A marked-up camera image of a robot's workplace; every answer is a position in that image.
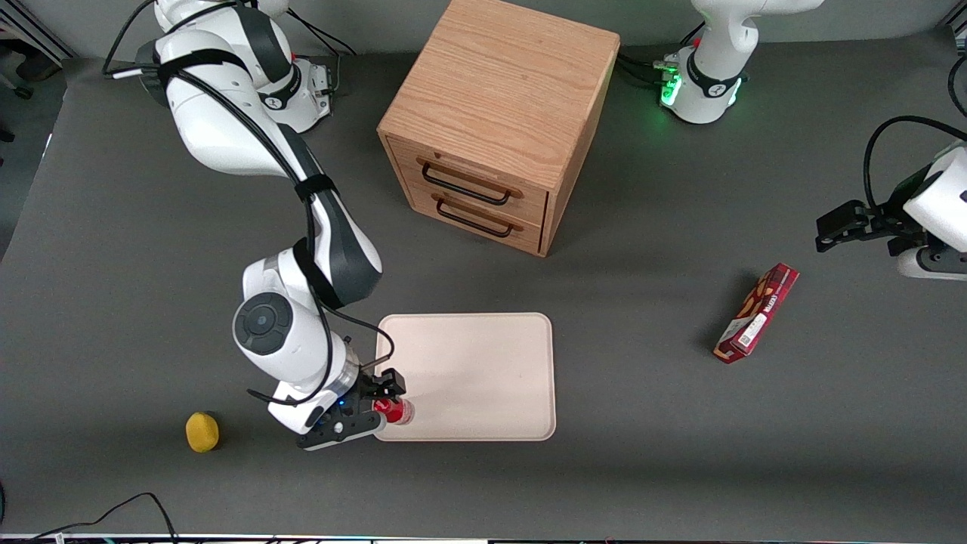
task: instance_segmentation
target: gray table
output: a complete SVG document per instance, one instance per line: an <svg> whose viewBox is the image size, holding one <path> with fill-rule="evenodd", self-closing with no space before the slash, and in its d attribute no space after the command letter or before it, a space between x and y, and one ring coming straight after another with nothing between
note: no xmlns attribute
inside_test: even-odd
<svg viewBox="0 0 967 544"><path fill-rule="evenodd" d="M0 267L4 530L150 490L181 532L963 541L967 287L898 276L882 242L812 243L815 218L862 195L879 122L963 125L954 59L949 33L763 45L707 127L616 76L547 259L408 209L375 127L413 57L348 60L307 138L386 267L349 311L543 312L558 425L538 443L313 453L245 394L271 379L229 327L244 267L302 235L288 183L204 168L136 82L73 64ZM885 136L879 195L948 141ZM750 359L719 363L715 338L780 260L803 275L776 322ZM337 330L372 354L366 332ZM185 445L195 410L218 416L220 451ZM103 527L163 526L144 504Z"/></svg>

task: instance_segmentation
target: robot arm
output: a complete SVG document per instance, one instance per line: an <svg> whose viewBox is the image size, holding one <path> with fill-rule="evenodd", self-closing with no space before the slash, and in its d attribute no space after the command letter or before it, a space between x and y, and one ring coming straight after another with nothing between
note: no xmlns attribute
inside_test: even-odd
<svg viewBox="0 0 967 544"><path fill-rule="evenodd" d="M262 0L255 5L258 9L231 0L157 0L155 19L165 36L139 50L137 61L157 64L163 44L187 30L210 32L228 43L242 61L256 99L269 116L297 133L305 132L330 112L329 73L323 66L293 58L285 34L272 20L288 10L288 0ZM148 80L145 86L164 104L159 85Z"/></svg>
<svg viewBox="0 0 967 544"><path fill-rule="evenodd" d="M900 274L967 281L967 149L959 142L903 180L877 209L850 200L816 220L816 250L891 237Z"/></svg>
<svg viewBox="0 0 967 544"><path fill-rule="evenodd" d="M279 380L269 412L302 435L304 449L378 431L386 418L366 401L395 400L405 392L402 378L361 368L322 313L369 296L382 275L375 248L305 142L263 107L228 41L184 28L155 48L165 102L191 154L225 173L288 177L307 208L311 241L246 269L245 302L233 321L242 353Z"/></svg>
<svg viewBox="0 0 967 544"><path fill-rule="evenodd" d="M759 43L752 17L807 12L824 0L691 0L705 18L698 45L665 55L660 103L695 124L712 123L735 102L740 74Z"/></svg>

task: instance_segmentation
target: drawer handle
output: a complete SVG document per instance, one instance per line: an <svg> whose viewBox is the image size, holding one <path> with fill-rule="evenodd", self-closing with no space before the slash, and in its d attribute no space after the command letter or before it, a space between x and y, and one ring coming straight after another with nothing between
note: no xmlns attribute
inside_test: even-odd
<svg viewBox="0 0 967 544"><path fill-rule="evenodd" d="M494 206L503 206L504 204L507 203L508 198L511 197L510 191L505 191L503 198L493 198L491 196L481 195L480 193L471 191L469 189L464 189L462 187L454 185L453 183L450 183L449 181L444 181L438 177L433 177L429 175L429 163L424 163L423 175L426 181L432 183L433 185L436 185L437 187L449 189L456 193L460 193L461 195L469 196L470 198L476 198L477 200L481 200L483 202L492 204Z"/></svg>
<svg viewBox="0 0 967 544"><path fill-rule="evenodd" d="M460 223L461 225L467 225L468 227L475 228L477 230L481 230L481 231L486 232L487 234L489 234L491 236L496 236L497 238L507 238L508 236L511 235L511 232L513 232L513 225L507 225L507 229L506 230L503 230L503 231L496 230L496 229L493 229L493 228L490 228L490 227L484 227L483 225L478 225L478 224L470 221L469 219L463 219L462 217L460 217L458 215L454 215L454 214L452 214L452 213L450 213L448 211L444 211L444 209L443 209L443 198L440 198L439 200L436 201L436 213L440 214L441 216L443 216L443 217L445 217L445 218L447 218L449 220L456 221L457 223Z"/></svg>

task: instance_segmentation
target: wooden top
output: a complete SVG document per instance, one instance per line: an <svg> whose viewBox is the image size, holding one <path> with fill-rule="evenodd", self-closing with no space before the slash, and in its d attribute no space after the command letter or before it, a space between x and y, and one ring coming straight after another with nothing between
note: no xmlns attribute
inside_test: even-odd
<svg viewBox="0 0 967 544"><path fill-rule="evenodd" d="M556 192L619 44L498 0L453 0L379 131Z"/></svg>

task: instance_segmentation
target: wooden drawer cabinet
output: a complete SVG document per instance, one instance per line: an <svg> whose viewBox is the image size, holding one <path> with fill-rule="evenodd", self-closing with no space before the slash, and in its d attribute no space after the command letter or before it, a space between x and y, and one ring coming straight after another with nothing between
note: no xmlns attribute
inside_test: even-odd
<svg viewBox="0 0 967 544"><path fill-rule="evenodd" d="M413 209L546 256L618 45L499 0L453 0L377 129Z"/></svg>

